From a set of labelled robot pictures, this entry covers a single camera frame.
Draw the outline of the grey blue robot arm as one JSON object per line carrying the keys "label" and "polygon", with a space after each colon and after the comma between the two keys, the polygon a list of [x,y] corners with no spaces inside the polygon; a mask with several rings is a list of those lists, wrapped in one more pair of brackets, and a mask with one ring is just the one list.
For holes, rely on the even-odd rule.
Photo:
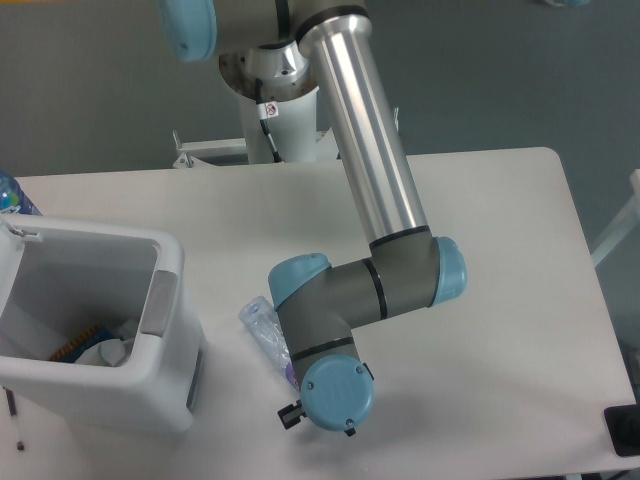
{"label": "grey blue robot arm", "polygon": [[323,91],[370,256],[332,266],[322,254],[268,277],[299,384],[280,420],[353,435],[374,404],[354,329],[429,308],[466,289],[456,243],[431,233],[372,56],[361,1],[162,1],[166,37],[184,61],[293,43]]}

